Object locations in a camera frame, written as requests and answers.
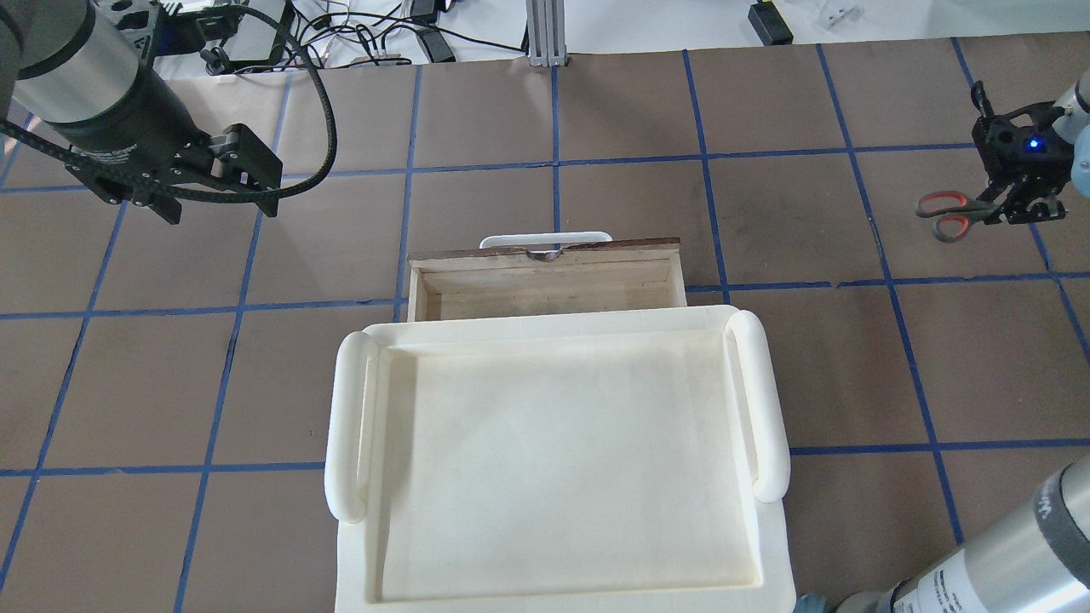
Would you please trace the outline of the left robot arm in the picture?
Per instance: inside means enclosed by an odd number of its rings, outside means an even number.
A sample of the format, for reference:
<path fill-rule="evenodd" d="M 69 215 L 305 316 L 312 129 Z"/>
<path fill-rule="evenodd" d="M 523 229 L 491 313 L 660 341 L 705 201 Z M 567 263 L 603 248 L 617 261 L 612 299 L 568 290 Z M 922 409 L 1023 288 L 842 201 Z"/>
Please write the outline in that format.
<path fill-rule="evenodd" d="M 66 171 L 109 204 L 181 220 L 169 187 L 209 187 L 278 212 L 283 163 L 252 129 L 203 131 L 140 48 L 92 1 L 4 1 L 3 92 L 66 140 Z"/>

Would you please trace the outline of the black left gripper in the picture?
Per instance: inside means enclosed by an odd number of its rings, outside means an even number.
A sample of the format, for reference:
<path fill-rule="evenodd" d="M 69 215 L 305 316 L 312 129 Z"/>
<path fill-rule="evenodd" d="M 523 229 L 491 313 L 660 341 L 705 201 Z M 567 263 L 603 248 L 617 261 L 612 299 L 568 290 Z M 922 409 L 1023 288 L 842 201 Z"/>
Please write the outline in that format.
<path fill-rule="evenodd" d="M 147 172 L 178 183 L 187 179 L 201 187 L 218 187 L 237 194 L 261 194 L 255 205 L 276 217 L 279 199 L 265 193 L 279 189 L 283 163 L 249 125 L 231 124 L 213 137 L 213 156 L 204 151 L 209 136 L 187 112 L 186 105 L 164 81 L 136 81 L 120 101 L 99 116 L 62 122 L 60 135 L 96 163 L 131 175 Z M 181 221 L 178 199 L 152 192 L 141 194 L 141 207 L 168 225 Z"/>

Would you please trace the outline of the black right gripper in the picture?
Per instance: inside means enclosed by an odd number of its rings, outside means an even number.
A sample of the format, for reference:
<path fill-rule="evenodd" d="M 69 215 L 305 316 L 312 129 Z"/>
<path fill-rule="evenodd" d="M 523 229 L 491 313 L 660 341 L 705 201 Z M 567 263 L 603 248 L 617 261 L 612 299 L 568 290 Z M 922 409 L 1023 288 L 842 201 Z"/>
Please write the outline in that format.
<path fill-rule="evenodd" d="M 988 163 L 989 184 L 988 192 L 984 192 L 988 216 L 984 224 L 1024 224 L 1020 220 L 1024 199 L 1036 199 L 1025 211 L 1025 223 L 1063 220 L 1067 209 L 1058 195 L 1070 182 L 1071 166 L 1071 157 L 1044 160 L 1000 158 L 997 163 Z M 1006 192 L 1014 187 L 1020 187 L 1019 191 Z"/>

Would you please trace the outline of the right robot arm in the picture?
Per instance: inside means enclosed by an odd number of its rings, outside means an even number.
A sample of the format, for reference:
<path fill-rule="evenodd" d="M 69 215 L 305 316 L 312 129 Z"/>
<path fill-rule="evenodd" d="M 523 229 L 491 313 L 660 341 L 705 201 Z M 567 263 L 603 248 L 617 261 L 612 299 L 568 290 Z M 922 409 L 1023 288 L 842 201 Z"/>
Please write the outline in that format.
<path fill-rule="evenodd" d="M 977 224 L 1059 221 L 1059 193 L 1087 195 L 1087 75 L 1056 100 L 994 110 L 984 83 L 971 86 L 971 129 L 988 185 L 976 199 L 958 191 L 918 199 L 916 216 L 941 242 L 958 242 Z M 807 593 L 798 612 L 1086 612 L 1089 608 L 1089 465 L 1068 462 L 1032 497 L 927 570 L 886 591 L 829 603 Z"/>

